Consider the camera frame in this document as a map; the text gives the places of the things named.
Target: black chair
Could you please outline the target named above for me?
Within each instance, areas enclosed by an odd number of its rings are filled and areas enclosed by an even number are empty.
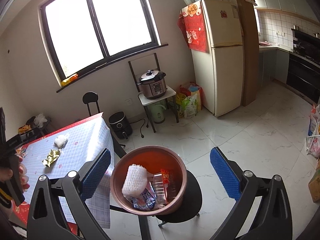
[[[90,111],[90,107],[89,107],[89,103],[96,103],[97,105],[97,109],[98,109],[98,113],[100,113],[100,108],[99,108],[99,104],[98,104],[98,94],[95,92],[87,92],[84,94],[84,96],[82,97],[82,101],[84,104],[87,105],[88,107],[88,111],[89,111],[89,115],[92,116],[91,111]]]

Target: gold wrapper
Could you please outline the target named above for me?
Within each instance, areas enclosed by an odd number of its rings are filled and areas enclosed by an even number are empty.
[[[50,167],[50,165],[55,162],[60,157],[61,149],[57,150],[50,150],[46,159],[42,161],[43,165]]]

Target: cardboard box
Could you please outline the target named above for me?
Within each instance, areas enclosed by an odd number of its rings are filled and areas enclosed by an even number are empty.
[[[320,200],[320,169],[316,170],[308,184],[313,202]]]

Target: marble floor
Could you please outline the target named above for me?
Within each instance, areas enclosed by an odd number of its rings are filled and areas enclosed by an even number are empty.
[[[187,222],[159,228],[161,221],[148,217],[152,240],[208,240],[224,221],[235,201],[228,198],[210,164],[209,152],[215,146],[242,170],[258,177],[282,176],[290,200],[293,239],[299,236],[318,208],[308,190],[317,163],[305,152],[310,110],[309,103],[272,82],[259,91],[256,101],[218,118],[204,109],[177,124],[167,111],[166,121],[156,125],[157,133],[151,127],[142,128],[144,138],[139,125],[135,126],[129,140],[122,141],[125,150],[145,145],[173,150],[197,178],[203,195],[200,216]],[[249,230],[259,202],[256,198],[239,236]],[[111,204],[117,205],[112,197]],[[141,239],[138,217],[132,214],[111,211],[111,228],[105,231],[112,240]]]

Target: tiled backsplash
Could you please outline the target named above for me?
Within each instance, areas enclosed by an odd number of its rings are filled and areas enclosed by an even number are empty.
[[[260,23],[259,41],[276,42],[293,48],[292,25],[298,25],[300,31],[311,36],[314,36],[314,33],[320,33],[319,26],[285,13],[258,10],[258,18]],[[284,36],[277,35],[277,31],[284,33]]]

